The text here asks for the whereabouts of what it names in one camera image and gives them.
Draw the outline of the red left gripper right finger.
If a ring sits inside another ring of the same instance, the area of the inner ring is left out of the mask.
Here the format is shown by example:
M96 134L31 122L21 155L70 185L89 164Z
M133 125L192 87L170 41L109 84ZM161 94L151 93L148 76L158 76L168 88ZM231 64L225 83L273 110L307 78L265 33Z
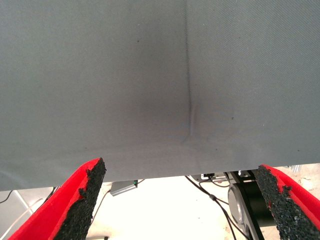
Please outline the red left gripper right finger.
M320 200L284 172L262 164L256 181L282 240L320 238Z

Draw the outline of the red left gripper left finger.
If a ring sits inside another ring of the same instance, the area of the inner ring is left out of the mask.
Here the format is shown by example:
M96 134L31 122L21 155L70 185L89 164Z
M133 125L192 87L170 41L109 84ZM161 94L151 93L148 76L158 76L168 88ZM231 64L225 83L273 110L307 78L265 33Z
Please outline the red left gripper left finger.
M105 173L102 158L81 165L10 239L84 240Z

